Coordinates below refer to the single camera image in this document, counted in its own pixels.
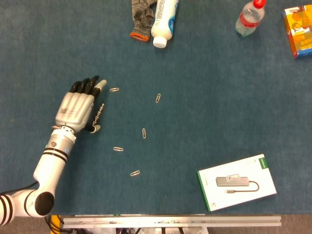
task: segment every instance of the red bottle cap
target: red bottle cap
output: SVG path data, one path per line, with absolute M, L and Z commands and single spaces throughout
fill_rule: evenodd
M 253 0 L 253 6 L 254 6 L 255 8 L 260 9 L 260 8 L 264 7 L 265 1 L 266 1 L 266 0 Z

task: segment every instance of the white plastic bottle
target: white plastic bottle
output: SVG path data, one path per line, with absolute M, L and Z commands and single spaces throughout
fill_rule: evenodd
M 236 31 L 243 37 L 253 33 L 264 17 L 266 0 L 253 0 L 247 3 L 236 21 Z
M 174 23 L 178 0 L 158 0 L 155 12 L 155 22 L 151 33 L 154 37 L 153 45 L 158 48 L 165 48 L 167 40 L 174 33 Z

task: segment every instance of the white robotic arm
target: white robotic arm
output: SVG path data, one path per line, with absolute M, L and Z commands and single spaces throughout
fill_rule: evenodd
M 106 84 L 106 80 L 102 80 L 95 85 L 98 78 L 75 82 L 64 96 L 56 115 L 56 126 L 34 172 L 39 188 L 13 195 L 0 194 L 0 226 L 16 216 L 44 217 L 52 211 L 55 189 L 75 143 L 75 133 L 81 129 L 91 133 L 99 130 L 98 125 L 88 123 L 94 100 Z

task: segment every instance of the black stripe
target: black stripe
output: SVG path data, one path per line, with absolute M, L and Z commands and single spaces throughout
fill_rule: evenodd
M 3 195 L 3 196 L 8 200 L 9 208 L 10 208 L 9 218 L 8 218 L 8 221 L 5 223 L 5 224 L 7 224 L 7 223 L 11 222 L 12 215 L 13 215 L 13 206 L 12 206 L 12 202 L 11 202 L 10 198 L 8 198 L 7 195 Z
M 184 234 L 183 228 L 179 228 L 180 234 Z
M 66 154 L 66 153 L 63 152 L 62 150 L 54 149 L 54 148 L 45 148 L 45 151 L 46 151 L 46 150 L 55 150 L 55 151 L 57 151 L 57 152 L 59 152 L 59 153 L 61 153 L 61 154 L 64 154 L 65 157 L 68 159 L 68 154 Z
M 2 204 L 3 204 L 3 220 L 2 222 L 0 223 L 0 226 L 4 223 L 5 219 L 6 219 L 6 204 L 3 200 L 3 198 L 0 196 L 0 200 L 2 201 Z
M 33 191 L 31 191 L 31 192 L 27 195 L 27 197 L 25 198 L 25 201 L 24 201 L 24 210 L 26 211 L 26 213 L 27 213 L 30 217 L 32 217 L 32 216 L 28 213 L 28 211 L 27 211 L 27 209 L 26 209 L 26 202 L 27 202 L 27 199 L 28 199 L 29 195 L 30 195 Z
M 50 153 L 50 152 L 43 152 L 44 155 L 53 155 L 55 157 L 59 157 L 60 159 L 62 159 L 65 163 L 66 163 L 66 160 L 62 157 L 62 156 L 59 156 L 55 153 Z

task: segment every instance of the plastic water bottle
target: plastic water bottle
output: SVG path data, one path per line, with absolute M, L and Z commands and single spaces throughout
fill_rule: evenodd
M 247 3 L 236 21 L 236 31 L 243 37 L 253 33 L 264 17 L 266 0 L 253 0 Z

